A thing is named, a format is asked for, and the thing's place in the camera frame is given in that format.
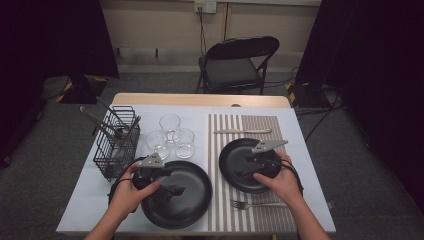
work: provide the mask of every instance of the hand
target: hand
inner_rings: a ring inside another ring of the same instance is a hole
[[[121,179],[131,179],[131,173],[138,169],[137,164],[131,165],[124,173]],[[116,187],[109,209],[113,210],[117,217],[125,219],[134,209],[138,207],[141,201],[155,192],[160,186],[156,181],[147,187],[138,190],[134,187],[131,180],[121,181]]]
[[[287,162],[292,163],[290,156],[278,151],[275,151],[275,153],[277,153],[277,155],[282,159],[283,164],[289,165]],[[285,169],[284,167],[281,168],[280,173],[278,173],[275,178],[268,178],[259,173],[253,174],[253,177],[258,182],[269,187],[287,205],[293,201],[296,201],[296,199],[302,198],[302,194],[300,193],[299,187],[297,185],[296,177],[290,170]]]

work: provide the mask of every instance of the black chair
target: black chair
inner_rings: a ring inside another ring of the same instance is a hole
[[[196,93],[202,87],[204,93],[260,88],[262,95],[268,60],[279,46],[280,42],[270,36],[234,38],[215,44],[199,59]],[[254,58],[264,59],[256,67]]]

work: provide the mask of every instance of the person's left hand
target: person's left hand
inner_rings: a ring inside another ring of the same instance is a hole
[[[131,179],[131,173],[138,169],[136,163],[131,165],[122,176],[122,179]],[[147,187],[138,190],[134,187],[131,180],[121,181],[116,187],[115,193],[113,194],[112,201],[109,205],[109,210],[113,210],[117,217],[125,219],[134,209],[138,207],[141,201],[154,193],[160,186],[160,182],[155,181]]]

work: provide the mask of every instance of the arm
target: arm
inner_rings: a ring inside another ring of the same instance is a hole
[[[121,179],[131,179],[131,173],[136,170],[137,165],[132,165]],[[105,214],[85,239],[112,239],[116,229],[128,214],[136,209],[145,197],[155,192],[159,186],[159,182],[153,182],[142,190],[138,190],[131,180],[120,182]]]
[[[282,160],[291,163],[288,155],[276,152]],[[282,168],[275,178],[268,178],[259,173],[253,177],[260,183],[268,186],[281,200],[283,200],[293,215],[299,235],[302,240],[330,239],[315,215],[303,199],[299,191],[296,177],[287,169]]]

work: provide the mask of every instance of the black wire basket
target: black wire basket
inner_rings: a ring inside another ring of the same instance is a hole
[[[103,121],[97,138],[93,161],[110,182],[135,158],[140,137],[139,118],[130,106],[112,107]]]

